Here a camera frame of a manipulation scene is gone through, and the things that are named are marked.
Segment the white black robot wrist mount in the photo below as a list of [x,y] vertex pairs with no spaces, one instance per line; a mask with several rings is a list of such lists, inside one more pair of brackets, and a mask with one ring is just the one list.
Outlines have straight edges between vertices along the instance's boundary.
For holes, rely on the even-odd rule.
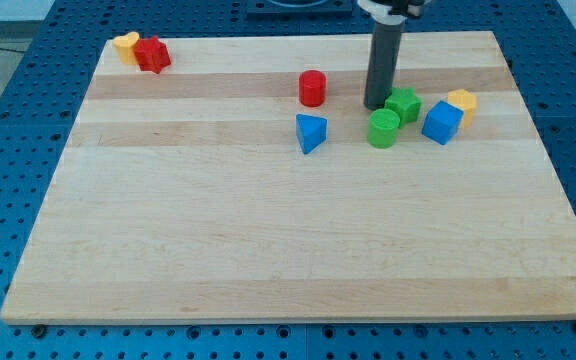
[[383,25],[399,25],[408,18],[419,18],[426,0],[358,0],[357,5]]

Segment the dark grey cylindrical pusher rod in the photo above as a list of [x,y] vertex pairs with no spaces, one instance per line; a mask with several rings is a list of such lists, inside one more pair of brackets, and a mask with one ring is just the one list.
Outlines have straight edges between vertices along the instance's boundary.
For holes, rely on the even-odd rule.
[[376,110],[392,93],[394,73],[405,23],[375,23],[364,89],[364,106]]

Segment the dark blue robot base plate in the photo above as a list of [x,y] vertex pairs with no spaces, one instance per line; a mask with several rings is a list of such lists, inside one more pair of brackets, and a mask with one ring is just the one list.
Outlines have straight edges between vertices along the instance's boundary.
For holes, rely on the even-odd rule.
[[351,15],[353,0],[248,0],[247,18],[302,15]]

